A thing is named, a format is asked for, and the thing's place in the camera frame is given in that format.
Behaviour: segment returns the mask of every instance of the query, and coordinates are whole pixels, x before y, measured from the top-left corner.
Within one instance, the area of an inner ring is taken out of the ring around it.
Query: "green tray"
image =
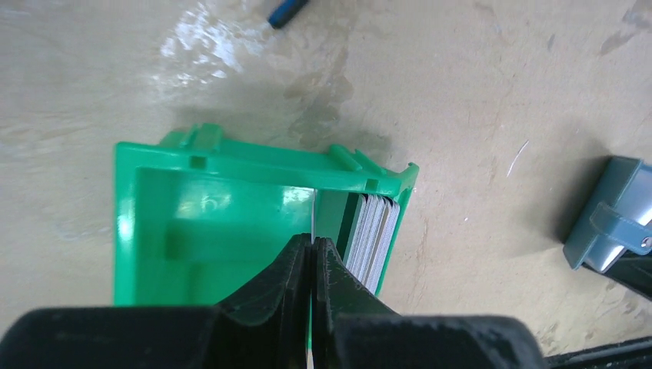
[[[157,146],[121,142],[115,168],[116,305],[219,302],[310,232],[314,189],[317,236],[338,246],[351,193],[401,205],[377,294],[419,172],[388,171],[341,145],[318,154],[232,141],[210,124]]]

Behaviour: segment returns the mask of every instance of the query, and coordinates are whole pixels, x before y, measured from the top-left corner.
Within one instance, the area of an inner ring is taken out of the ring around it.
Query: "white scratch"
[[[516,160],[518,160],[518,157],[521,156],[521,152],[523,152],[523,150],[525,149],[525,147],[526,147],[527,144],[529,144],[529,143],[530,143],[530,140],[525,141],[525,143],[523,144],[523,146],[521,146],[521,148],[520,148],[520,149],[518,150],[518,152],[516,153],[516,156],[514,157],[514,160],[511,162],[510,168],[509,168],[509,170],[507,171],[507,176],[508,176],[508,177],[509,177],[509,175],[511,174],[511,170],[514,169],[514,164],[516,164]]]

